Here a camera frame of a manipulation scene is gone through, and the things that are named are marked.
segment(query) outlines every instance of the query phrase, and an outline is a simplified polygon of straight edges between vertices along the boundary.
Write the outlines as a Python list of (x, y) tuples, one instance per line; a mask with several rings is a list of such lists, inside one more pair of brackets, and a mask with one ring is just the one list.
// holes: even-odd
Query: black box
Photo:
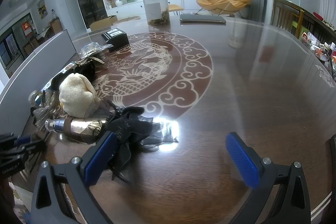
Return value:
[(105, 32), (101, 36), (104, 38), (107, 44), (113, 45), (109, 48), (110, 52), (117, 51), (129, 45), (127, 34), (118, 28), (114, 28), (108, 32)]

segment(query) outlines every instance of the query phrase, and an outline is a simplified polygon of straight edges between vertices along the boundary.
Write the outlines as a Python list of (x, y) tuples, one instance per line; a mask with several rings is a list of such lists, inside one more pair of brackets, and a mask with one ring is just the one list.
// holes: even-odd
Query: blue gripper pad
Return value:
[(259, 170), (248, 155), (251, 148), (245, 145), (236, 132), (226, 136), (225, 147), (246, 186), (255, 189), (259, 184)]
[(16, 140), (16, 142), (15, 142), (15, 145), (18, 146), (18, 145), (22, 145), (22, 144), (29, 143), (29, 142), (30, 142), (30, 136), (31, 136), (31, 135), (17, 138), (17, 140)]
[[(98, 149), (91, 156), (89, 149)], [(110, 132), (106, 138), (104, 136), (99, 140), (99, 142), (88, 149), (85, 154), (90, 155), (90, 159), (86, 163), (83, 172), (83, 182), (86, 187), (95, 185), (106, 167), (108, 161), (111, 159), (115, 149), (117, 147), (117, 135)]]

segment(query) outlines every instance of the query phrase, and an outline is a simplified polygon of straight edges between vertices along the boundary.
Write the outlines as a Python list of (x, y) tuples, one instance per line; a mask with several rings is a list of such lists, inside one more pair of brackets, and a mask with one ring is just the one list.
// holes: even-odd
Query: ceiling light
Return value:
[(9, 1), (9, 7), (13, 7), (16, 3), (18, 3), (20, 0), (10, 0)]

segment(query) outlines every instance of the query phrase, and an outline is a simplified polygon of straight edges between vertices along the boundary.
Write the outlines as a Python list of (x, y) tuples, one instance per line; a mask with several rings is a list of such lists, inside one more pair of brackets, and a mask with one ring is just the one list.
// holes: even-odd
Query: yellow stool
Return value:
[(179, 5), (176, 5), (176, 4), (169, 4), (168, 5), (168, 10), (170, 12), (174, 12), (174, 15), (175, 15), (175, 12), (176, 12), (176, 15), (177, 15), (177, 12), (178, 12), (178, 14), (180, 14), (180, 11), (183, 11), (183, 8)]

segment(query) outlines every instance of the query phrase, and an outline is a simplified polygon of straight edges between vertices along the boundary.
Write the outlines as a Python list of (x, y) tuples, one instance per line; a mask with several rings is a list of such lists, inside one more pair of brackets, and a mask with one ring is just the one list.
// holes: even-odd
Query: flower vase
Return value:
[(116, 1), (115, 1), (115, 5), (116, 5), (116, 6), (122, 6), (122, 4), (123, 4), (123, 3), (122, 3), (121, 0), (116, 0)]

